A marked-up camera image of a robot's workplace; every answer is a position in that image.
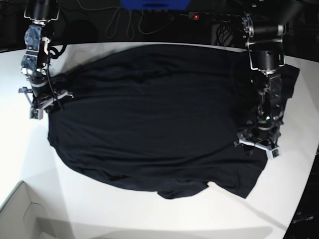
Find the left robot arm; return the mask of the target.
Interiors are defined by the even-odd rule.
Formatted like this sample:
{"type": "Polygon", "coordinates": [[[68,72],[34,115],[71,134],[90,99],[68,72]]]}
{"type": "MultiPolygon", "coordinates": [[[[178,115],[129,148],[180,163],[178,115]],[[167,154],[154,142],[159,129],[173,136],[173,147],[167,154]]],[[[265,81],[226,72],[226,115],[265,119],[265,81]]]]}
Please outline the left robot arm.
{"type": "Polygon", "coordinates": [[[285,66],[283,39],[287,24],[307,4],[317,0],[274,0],[266,5],[266,14],[245,11],[242,16],[245,46],[250,69],[257,72],[256,87],[258,104],[254,122],[238,133],[238,144],[266,152],[269,159],[281,155],[278,139],[281,136],[285,103],[282,98],[282,76],[285,66]]]}

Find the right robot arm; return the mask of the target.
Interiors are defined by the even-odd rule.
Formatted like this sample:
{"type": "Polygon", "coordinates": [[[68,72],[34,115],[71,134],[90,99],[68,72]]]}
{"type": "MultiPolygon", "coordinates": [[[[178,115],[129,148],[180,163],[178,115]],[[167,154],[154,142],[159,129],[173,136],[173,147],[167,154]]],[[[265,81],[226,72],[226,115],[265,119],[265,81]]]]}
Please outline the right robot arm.
{"type": "Polygon", "coordinates": [[[32,119],[39,119],[40,114],[64,97],[73,97],[67,90],[55,90],[50,79],[49,66],[52,59],[58,59],[64,53],[51,46],[54,31],[52,22],[60,15],[60,0],[29,0],[27,1],[24,18],[31,20],[24,35],[26,46],[21,61],[20,71],[30,83],[31,88],[22,87],[29,104],[32,119]]]}

